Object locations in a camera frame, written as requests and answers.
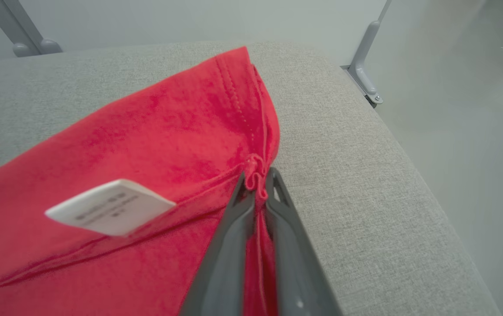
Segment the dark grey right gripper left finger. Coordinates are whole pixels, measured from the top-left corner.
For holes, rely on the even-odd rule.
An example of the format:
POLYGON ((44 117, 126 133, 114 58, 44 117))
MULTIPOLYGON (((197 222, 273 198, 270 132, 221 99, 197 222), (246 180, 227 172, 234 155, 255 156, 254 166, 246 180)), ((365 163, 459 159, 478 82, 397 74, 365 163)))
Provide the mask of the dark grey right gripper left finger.
POLYGON ((242 173, 180 308, 182 316, 241 316, 246 243, 254 231, 255 192, 242 173))

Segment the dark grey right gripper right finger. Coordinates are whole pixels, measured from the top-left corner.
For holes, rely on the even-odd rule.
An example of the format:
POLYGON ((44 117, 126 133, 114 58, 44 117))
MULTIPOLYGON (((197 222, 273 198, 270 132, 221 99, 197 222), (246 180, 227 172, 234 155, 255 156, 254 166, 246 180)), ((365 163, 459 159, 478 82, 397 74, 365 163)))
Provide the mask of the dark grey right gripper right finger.
POLYGON ((280 172, 269 169, 266 221, 274 245, 280 316, 342 316, 280 172))

